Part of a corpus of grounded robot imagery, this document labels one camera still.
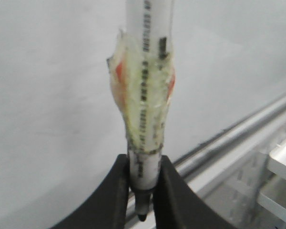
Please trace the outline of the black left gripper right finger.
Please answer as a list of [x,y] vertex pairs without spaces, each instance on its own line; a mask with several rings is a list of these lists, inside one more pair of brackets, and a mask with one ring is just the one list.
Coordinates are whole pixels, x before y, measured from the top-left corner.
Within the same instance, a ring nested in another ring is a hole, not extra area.
[[168,156],[162,156],[153,209],[157,229],[234,228],[189,188]]

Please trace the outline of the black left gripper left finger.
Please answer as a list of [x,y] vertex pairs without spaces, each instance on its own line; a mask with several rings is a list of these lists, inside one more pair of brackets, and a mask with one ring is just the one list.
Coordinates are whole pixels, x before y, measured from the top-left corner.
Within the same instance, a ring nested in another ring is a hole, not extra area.
[[129,196],[129,161],[119,154],[97,189],[54,229],[123,229]]

